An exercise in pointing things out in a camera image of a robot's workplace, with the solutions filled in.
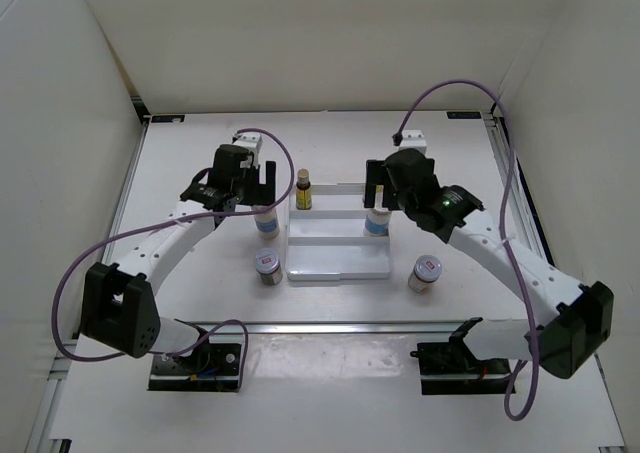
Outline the silver-lid spice jar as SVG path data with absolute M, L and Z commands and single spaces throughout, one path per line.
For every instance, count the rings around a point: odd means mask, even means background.
M 364 234 L 372 237 L 386 236 L 391 217 L 392 212 L 388 209 L 369 209 L 365 217 Z
M 276 238 L 280 232 L 277 210 L 263 205 L 255 205 L 251 209 L 259 235 L 266 240 Z

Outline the yellow sauce bottle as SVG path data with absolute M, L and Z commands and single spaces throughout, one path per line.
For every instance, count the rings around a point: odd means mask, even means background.
M 384 200 L 384 186 L 377 185 L 376 192 L 375 192 L 375 202 L 374 202 L 374 208 L 376 210 L 382 211 L 384 209 L 383 200 Z
M 312 192 L 309 171 L 299 169 L 296 179 L 296 208 L 298 210 L 310 210 L 312 208 Z

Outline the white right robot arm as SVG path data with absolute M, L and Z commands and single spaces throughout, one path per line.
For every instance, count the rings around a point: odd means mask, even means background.
M 381 188 L 385 208 L 403 212 L 476 261 L 523 302 L 527 314 L 507 324 L 464 322 L 447 342 L 450 363 L 470 373 L 487 360 L 524 360 L 556 378 L 571 378 L 609 338 L 613 292 L 601 282 L 586 285 L 507 239 L 476 196 L 459 185 L 440 185 L 434 168 L 434 160 L 415 149 L 367 161 L 365 207 L 373 207 Z

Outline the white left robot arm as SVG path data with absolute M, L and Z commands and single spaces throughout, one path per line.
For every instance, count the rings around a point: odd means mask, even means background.
M 175 355 L 188 373 L 206 368 L 210 350 L 195 326 L 162 317 L 155 296 L 161 285 L 226 213 L 239 205 L 269 206 L 275 201 L 276 164 L 259 164 L 262 138 L 244 133 L 214 154 L 180 194 L 164 228 L 154 229 L 112 264 L 95 263 L 85 275 L 80 332 L 121 354 Z

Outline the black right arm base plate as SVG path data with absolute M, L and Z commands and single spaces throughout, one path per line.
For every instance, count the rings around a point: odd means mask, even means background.
M 452 342 L 419 342 L 410 352 L 418 362 L 423 395 L 496 395 L 506 392 L 512 376 L 506 359 L 479 360 Z

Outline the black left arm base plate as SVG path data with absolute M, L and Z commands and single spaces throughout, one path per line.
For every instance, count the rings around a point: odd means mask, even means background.
M 242 386 L 249 335 L 225 340 L 213 335 L 187 357 L 154 357 L 147 390 L 181 393 L 237 393 Z

